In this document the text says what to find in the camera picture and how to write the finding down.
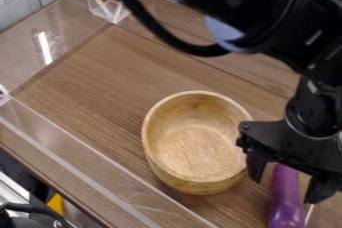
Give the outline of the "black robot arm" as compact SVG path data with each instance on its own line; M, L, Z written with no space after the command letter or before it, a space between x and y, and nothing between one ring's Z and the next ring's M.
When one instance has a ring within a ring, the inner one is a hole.
M342 0L177 0L207 16L199 56L262 52L300 75L279 121L243 122L238 145L259 180L271 162L310 175L315 204L342 191Z

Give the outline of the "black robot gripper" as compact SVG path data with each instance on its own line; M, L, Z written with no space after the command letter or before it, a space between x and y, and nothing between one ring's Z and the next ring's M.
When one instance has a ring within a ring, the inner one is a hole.
M318 204L342 192L342 112L304 116L286 111L278 121L243 121L236 146L246 154L247 173L259 183L268 163L310 175L304 203Z

